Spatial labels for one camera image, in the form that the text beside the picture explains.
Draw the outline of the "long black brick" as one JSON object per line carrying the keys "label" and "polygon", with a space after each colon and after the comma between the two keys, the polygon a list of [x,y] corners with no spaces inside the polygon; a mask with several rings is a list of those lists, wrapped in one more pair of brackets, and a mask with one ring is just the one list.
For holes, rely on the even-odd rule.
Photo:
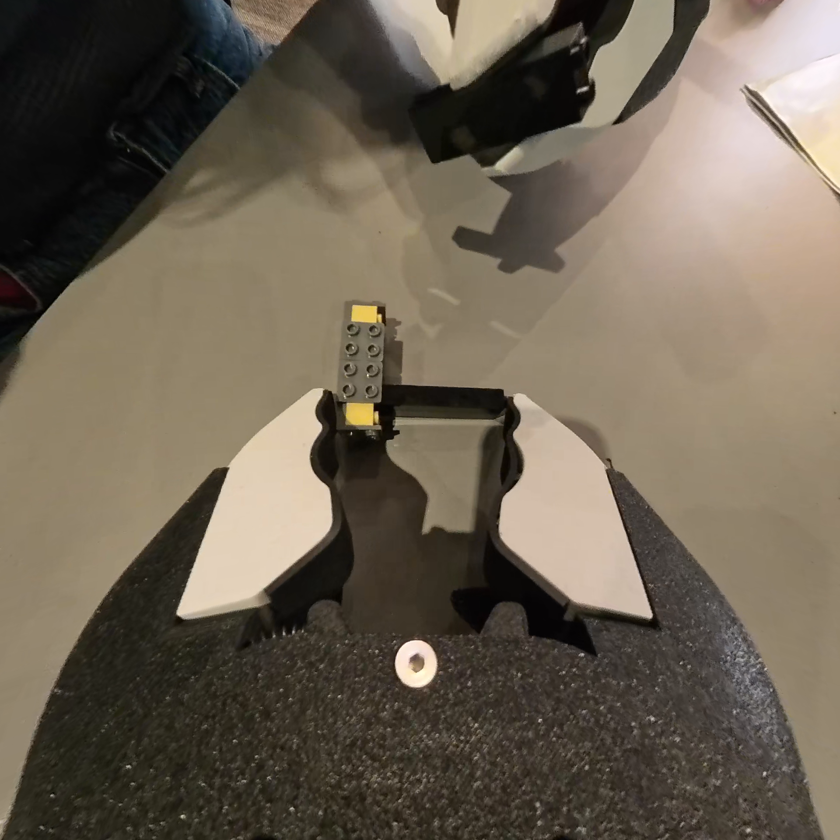
{"label": "long black brick", "polygon": [[468,85],[422,93],[408,112],[427,158],[438,164],[578,123],[594,97],[589,39],[577,23],[539,29]]}

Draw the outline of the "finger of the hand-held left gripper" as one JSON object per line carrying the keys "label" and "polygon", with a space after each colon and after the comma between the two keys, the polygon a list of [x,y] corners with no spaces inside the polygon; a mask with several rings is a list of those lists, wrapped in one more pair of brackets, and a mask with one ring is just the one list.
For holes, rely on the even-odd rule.
{"label": "finger of the hand-held left gripper", "polygon": [[595,96],[583,119],[575,124],[522,141],[487,175],[535,172],[568,159],[613,125],[672,36],[675,2],[635,1],[613,40],[595,51],[591,78]]}
{"label": "finger of the hand-held left gripper", "polygon": [[551,17],[554,1],[375,1],[400,64],[426,89],[463,88]]}

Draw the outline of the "brick instruction booklet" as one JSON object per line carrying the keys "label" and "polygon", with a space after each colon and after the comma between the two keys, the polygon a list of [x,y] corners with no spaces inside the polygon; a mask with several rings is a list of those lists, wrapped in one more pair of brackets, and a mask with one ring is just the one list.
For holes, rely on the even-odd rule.
{"label": "brick instruction booklet", "polygon": [[742,94],[762,121],[839,194],[839,55],[754,85]]}

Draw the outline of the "grey desk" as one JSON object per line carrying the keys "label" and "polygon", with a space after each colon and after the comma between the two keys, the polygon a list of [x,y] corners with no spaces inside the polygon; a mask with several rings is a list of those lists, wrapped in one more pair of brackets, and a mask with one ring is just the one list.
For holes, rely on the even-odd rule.
{"label": "grey desk", "polygon": [[369,8],[318,2],[2,363],[2,823],[73,643],[215,467],[332,380],[347,298],[407,382],[523,392],[723,590],[838,838],[838,199],[744,84],[838,2],[713,2],[678,75],[567,162],[435,166]]}

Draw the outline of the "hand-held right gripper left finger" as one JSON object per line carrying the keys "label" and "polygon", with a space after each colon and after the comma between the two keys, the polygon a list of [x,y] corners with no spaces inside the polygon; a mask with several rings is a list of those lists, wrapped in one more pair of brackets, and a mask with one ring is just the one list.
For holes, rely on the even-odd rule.
{"label": "hand-held right gripper left finger", "polygon": [[270,606],[281,620],[341,597],[354,550],[336,481],[333,394],[313,389],[230,462],[176,614]]}

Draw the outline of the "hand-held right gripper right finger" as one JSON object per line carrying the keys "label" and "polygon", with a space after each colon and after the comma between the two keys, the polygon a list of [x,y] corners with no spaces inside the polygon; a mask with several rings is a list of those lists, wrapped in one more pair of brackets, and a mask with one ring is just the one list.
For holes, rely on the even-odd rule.
{"label": "hand-held right gripper right finger", "polygon": [[653,622],[605,462],[522,393],[508,398],[503,428],[507,470],[489,530],[497,556],[572,614]]}

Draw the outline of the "black grey yellow brick assembly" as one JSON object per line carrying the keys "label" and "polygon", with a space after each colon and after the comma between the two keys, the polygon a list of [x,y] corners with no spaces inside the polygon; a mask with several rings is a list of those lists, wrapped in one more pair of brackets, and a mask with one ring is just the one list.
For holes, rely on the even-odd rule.
{"label": "black grey yellow brick assembly", "polygon": [[395,431],[396,422],[403,419],[504,419],[509,399],[502,390],[393,381],[395,336],[384,303],[359,299],[344,303],[332,392],[339,432],[380,438]]}

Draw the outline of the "person's jeans leg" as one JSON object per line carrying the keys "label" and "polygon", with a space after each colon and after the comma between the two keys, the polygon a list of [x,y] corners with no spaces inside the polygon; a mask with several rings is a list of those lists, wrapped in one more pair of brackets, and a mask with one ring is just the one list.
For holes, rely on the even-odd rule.
{"label": "person's jeans leg", "polygon": [[277,47],[246,4],[1,3],[2,358]]}

